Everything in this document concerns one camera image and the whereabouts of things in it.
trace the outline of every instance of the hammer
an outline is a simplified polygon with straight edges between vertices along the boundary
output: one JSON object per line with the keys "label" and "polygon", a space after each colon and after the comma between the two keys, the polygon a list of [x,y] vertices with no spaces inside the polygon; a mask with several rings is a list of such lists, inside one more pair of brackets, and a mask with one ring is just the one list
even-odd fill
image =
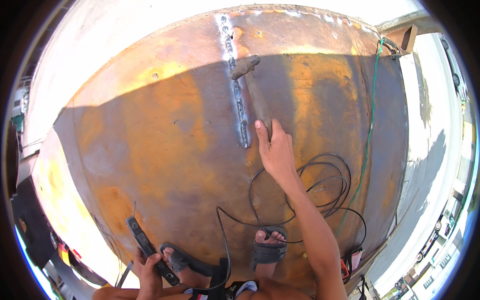
{"label": "hammer", "polygon": [[253,69],[260,63],[260,57],[258,55],[252,55],[250,57],[238,60],[235,67],[230,70],[230,78],[237,80],[245,75],[247,81],[248,92],[252,99],[253,109],[259,120],[262,120],[268,131],[268,140],[272,138],[272,117],[268,113],[267,103],[265,102],[264,95],[260,90],[260,86],[253,75]]}

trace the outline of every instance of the green wire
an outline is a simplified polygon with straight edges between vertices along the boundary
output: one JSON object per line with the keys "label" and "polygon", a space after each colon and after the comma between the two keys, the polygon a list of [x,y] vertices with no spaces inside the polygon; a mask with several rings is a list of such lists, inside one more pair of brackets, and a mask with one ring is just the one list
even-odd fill
{"label": "green wire", "polygon": [[[350,201],[350,204],[348,205],[348,208],[353,203],[353,200],[355,200],[355,197],[357,196],[357,193],[360,190],[361,182],[363,179],[363,173],[365,173],[365,168],[367,167],[367,161],[368,161],[368,146],[370,145],[370,136],[372,134],[372,128],[373,128],[373,115],[375,112],[375,82],[377,81],[377,67],[378,67],[378,58],[380,56],[380,53],[382,52],[382,48],[384,45],[384,39],[382,38],[380,40],[380,50],[377,53],[377,58],[375,59],[375,73],[373,74],[373,87],[372,87],[372,120],[370,121],[370,129],[368,130],[368,137],[367,137],[367,151],[365,151],[365,162],[363,163],[363,167],[361,169],[361,174],[360,174],[360,182],[357,187],[357,190],[355,191],[355,194],[353,195],[352,200]],[[338,231],[335,234],[335,237],[340,233],[340,230],[342,229],[343,222],[345,221],[345,218],[347,217],[348,210],[345,211],[343,214],[342,221],[340,222],[340,226],[338,227]]]}

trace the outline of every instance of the black sandal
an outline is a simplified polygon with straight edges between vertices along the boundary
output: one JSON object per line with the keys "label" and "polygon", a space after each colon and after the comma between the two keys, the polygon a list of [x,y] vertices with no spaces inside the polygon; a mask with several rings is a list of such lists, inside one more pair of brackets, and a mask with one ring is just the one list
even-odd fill
{"label": "black sandal", "polygon": [[201,260],[196,259],[195,257],[189,255],[187,252],[182,250],[181,248],[170,244],[170,243],[163,243],[160,245],[160,253],[163,254],[163,250],[166,247],[170,247],[173,250],[175,250],[172,255],[168,258],[168,261],[170,262],[170,268],[175,273],[180,272],[183,270],[186,266],[189,266],[190,269],[193,271],[200,273],[206,277],[212,277],[213,274],[213,268],[214,266],[211,264],[207,264],[206,262],[202,262]]}
{"label": "black sandal", "polygon": [[[262,228],[268,235],[265,237],[265,240],[272,234],[272,232],[277,231],[285,239],[287,239],[287,233],[281,227],[265,227]],[[278,263],[281,261],[285,255],[287,255],[287,243],[282,244],[260,244],[257,241],[253,240],[253,252],[252,252],[252,262],[250,268],[255,272],[257,264],[272,264]]]}

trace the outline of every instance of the black cable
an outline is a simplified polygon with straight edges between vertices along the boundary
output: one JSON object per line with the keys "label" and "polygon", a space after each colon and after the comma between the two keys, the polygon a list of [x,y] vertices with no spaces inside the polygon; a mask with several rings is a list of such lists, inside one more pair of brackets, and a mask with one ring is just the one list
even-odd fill
{"label": "black cable", "polygon": [[[321,157],[321,156],[334,156],[338,159],[341,160],[341,162],[345,165],[346,169],[348,170],[348,180],[342,175],[342,172],[340,170],[340,168],[338,168],[337,166],[335,166],[333,163],[330,163],[330,162],[323,162],[323,161],[315,161],[317,158]],[[297,172],[300,172],[299,173],[299,176],[301,177],[303,172],[305,171],[305,169],[309,166],[313,166],[313,165],[319,165],[319,164],[323,164],[323,165],[329,165],[329,166],[333,166],[335,169],[337,169],[337,171],[340,173],[340,175],[333,175],[333,176],[330,176],[330,177],[327,177],[325,179],[322,179],[322,180],[319,180],[317,181],[316,183],[314,183],[311,187],[309,187],[307,189],[307,192],[311,191],[313,188],[315,188],[316,186],[318,186],[319,184],[321,183],[324,183],[328,180],[331,180],[331,179],[335,179],[335,178],[340,178],[342,180],[342,189],[340,191],[340,195],[338,197],[336,197],[333,201],[327,203],[327,204],[323,204],[323,205],[316,205],[316,207],[325,207],[325,206],[328,206],[330,204],[334,204],[333,207],[330,207],[330,208],[327,208],[323,211],[321,211],[320,213],[327,213],[327,215],[324,217],[324,218],[328,218],[329,216],[331,216],[332,214],[334,214],[336,211],[338,211],[339,209],[345,209],[345,210],[349,210],[349,211],[352,211],[354,212],[355,214],[357,214],[360,219],[362,220],[363,222],[363,227],[365,228],[365,232],[363,234],[363,239],[360,243],[360,246],[363,244],[363,242],[365,241],[365,238],[367,237],[367,225],[365,223],[365,219],[363,218],[363,216],[357,212],[356,210],[352,209],[352,208],[349,208],[349,207],[342,207],[342,204],[345,202],[347,196],[348,196],[348,193],[350,192],[350,187],[351,187],[351,173],[350,173],[350,168],[348,168],[348,165],[347,163],[345,162],[345,160],[343,160],[340,156],[334,154],[334,153],[322,153],[322,154],[319,154],[317,156],[315,156],[314,158],[312,158],[311,160],[309,160],[304,166],[300,167]],[[248,186],[248,201],[250,203],[250,206],[253,210],[253,213],[255,214],[255,218],[257,220],[257,222],[259,223],[259,219],[258,219],[258,214],[255,210],[255,208],[253,207],[253,201],[252,201],[252,197],[251,197],[251,188],[252,188],[252,184],[253,184],[253,181],[258,177],[258,175],[264,171],[265,168],[262,168],[260,169],[253,177],[252,177],[252,180],[250,181],[250,184]],[[340,203],[339,206],[336,206],[338,204],[338,201],[340,200],[340,198],[343,197],[343,200],[342,202]],[[182,284],[180,283],[182,286],[186,287],[186,288],[192,288],[192,289],[195,289],[195,290],[200,290],[200,291],[209,291],[211,289],[215,289],[215,288],[218,288],[224,284],[226,284],[226,282],[228,281],[228,279],[230,278],[231,276],[231,257],[230,257],[230,251],[228,249],[228,242],[227,242],[227,236],[225,234],[225,230],[223,228],[223,224],[222,224],[222,220],[220,218],[220,211],[222,211],[226,216],[228,216],[230,219],[232,219],[233,221],[239,223],[239,224],[242,224],[244,226],[247,226],[247,227],[253,227],[253,228],[259,228],[259,229],[262,229],[262,228],[265,228],[265,227],[274,227],[274,226],[281,226],[281,225],[284,225],[288,222],[290,222],[291,220],[293,220],[297,215],[295,214],[295,210],[293,209],[293,207],[290,205],[290,202],[288,201],[288,197],[287,195],[285,195],[285,200],[287,202],[287,205],[289,207],[289,209],[292,211],[293,213],[293,216],[291,218],[289,218],[287,221],[283,221],[281,223],[278,223],[278,224],[273,224],[273,225],[254,225],[254,224],[248,224],[248,223],[245,223],[245,222],[242,222],[240,220],[238,220],[237,218],[235,218],[234,216],[230,215],[229,213],[227,213],[223,208],[221,208],[220,206],[217,206],[216,207],[216,216],[217,216],[217,219],[218,219],[218,224],[220,225],[220,230],[222,232],[222,239],[223,239],[223,245],[225,247],[225,250],[227,252],[227,260],[228,260],[228,265],[227,265],[227,277],[219,284],[215,285],[214,287],[211,287],[211,288],[193,288],[193,287],[189,287],[185,284]],[[268,232],[266,232],[266,230],[264,230],[265,233],[267,234],[267,237],[269,238],[273,238],[275,240],[279,240],[279,239],[276,239],[274,237],[272,237]],[[284,242],[284,243],[287,243],[287,244],[295,244],[295,243],[300,243],[302,242],[303,240],[297,240],[297,241],[286,241],[286,240],[279,240],[281,242]]]}

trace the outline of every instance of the foot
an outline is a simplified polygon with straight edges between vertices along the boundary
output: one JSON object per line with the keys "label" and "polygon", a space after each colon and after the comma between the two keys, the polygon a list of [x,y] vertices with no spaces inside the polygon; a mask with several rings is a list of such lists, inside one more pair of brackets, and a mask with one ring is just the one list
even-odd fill
{"label": "foot", "polygon": [[[267,234],[263,230],[259,230],[255,234],[255,241],[259,244],[283,244],[285,242],[285,237],[278,233],[278,231],[272,232],[270,237],[265,240],[266,236]],[[277,263],[257,264],[255,269],[255,280],[264,277],[272,278],[276,264]]]}
{"label": "foot", "polygon": [[[173,248],[170,248],[170,247],[166,247],[163,250],[163,255],[166,258],[166,259],[164,259],[164,261],[168,265],[170,265],[170,263],[168,262],[168,258],[170,257],[170,255],[172,255],[172,253],[174,251],[175,250]],[[186,266],[183,270],[181,270],[180,272],[175,273],[175,274],[180,279],[180,283],[183,283],[183,284],[185,284],[189,287],[205,288],[207,286],[207,284],[209,283],[209,280],[206,276],[193,271],[192,269],[190,269],[189,266]]]}

